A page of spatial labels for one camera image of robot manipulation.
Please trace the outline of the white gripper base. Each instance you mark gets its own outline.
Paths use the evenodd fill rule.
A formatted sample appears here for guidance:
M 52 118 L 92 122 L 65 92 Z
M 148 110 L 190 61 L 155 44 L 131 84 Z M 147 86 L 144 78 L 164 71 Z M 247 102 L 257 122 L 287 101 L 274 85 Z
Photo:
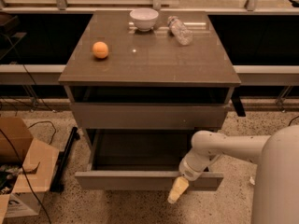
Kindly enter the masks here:
M 168 202 L 175 203 L 184 191 L 189 187 L 189 181 L 195 181 L 202 171 L 195 171 L 188 163 L 187 159 L 183 158 L 178 166 L 181 176 L 177 177 L 168 195 Z

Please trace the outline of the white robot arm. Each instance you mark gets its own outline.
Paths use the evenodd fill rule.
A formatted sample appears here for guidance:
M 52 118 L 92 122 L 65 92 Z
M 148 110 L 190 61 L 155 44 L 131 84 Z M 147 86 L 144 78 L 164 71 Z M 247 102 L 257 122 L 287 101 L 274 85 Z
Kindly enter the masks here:
M 189 184 L 221 155 L 257 165 L 251 224 L 299 224 L 299 126 L 272 135 L 227 136 L 199 131 L 179 164 L 168 201 L 175 203 Z

